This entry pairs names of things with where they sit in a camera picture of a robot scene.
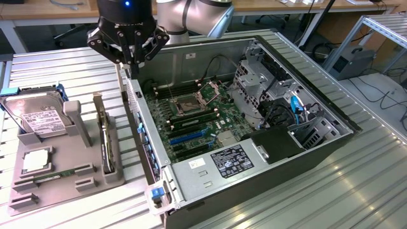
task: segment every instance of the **motherboard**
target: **motherboard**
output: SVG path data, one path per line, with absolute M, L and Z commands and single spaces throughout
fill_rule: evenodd
M 221 81 L 154 88 L 146 95 L 168 157 L 181 162 L 241 141 L 253 132 Z

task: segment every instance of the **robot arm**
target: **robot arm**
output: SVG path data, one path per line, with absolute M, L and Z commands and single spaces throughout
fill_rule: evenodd
M 219 38 L 234 13 L 231 0 L 158 0 L 159 24 L 167 32 L 152 17 L 151 0 L 98 0 L 98 7 L 99 23 L 88 33 L 88 46 L 130 69 L 132 79 L 170 40 L 190 41 L 189 30 Z
M 98 0 L 98 28 L 88 33 L 88 46 L 136 78 L 139 66 L 151 60 L 170 40 L 152 17 L 150 0 Z M 110 45 L 111 40 L 122 50 Z

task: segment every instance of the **warning label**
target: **warning label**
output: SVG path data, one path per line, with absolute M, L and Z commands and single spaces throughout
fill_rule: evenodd
M 241 145 L 211 154 L 223 178 L 229 178 L 255 167 Z
M 56 110 L 23 114 L 32 131 L 42 135 L 66 129 L 63 120 Z

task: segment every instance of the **metal table surface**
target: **metal table surface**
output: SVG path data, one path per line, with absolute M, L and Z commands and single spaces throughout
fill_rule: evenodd
M 262 35 L 321 91 L 363 128 L 362 134 L 315 169 L 221 213 L 194 228 L 406 228 L 407 142 L 290 41 L 269 30 L 230 33 Z M 127 184 L 99 194 L 10 217 L 7 200 L 18 146 L 16 124 L 2 114 L 2 228 L 162 228 L 150 214 L 147 181 L 136 152 L 112 63 L 90 48 L 19 54 L 6 65 L 10 86 L 60 81 L 71 100 L 80 100 L 84 120 L 95 118 L 92 92 L 118 118 Z

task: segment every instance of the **power supply label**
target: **power supply label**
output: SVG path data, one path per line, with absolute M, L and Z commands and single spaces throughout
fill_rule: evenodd
M 241 145 L 211 154 L 223 178 L 242 173 L 255 167 Z

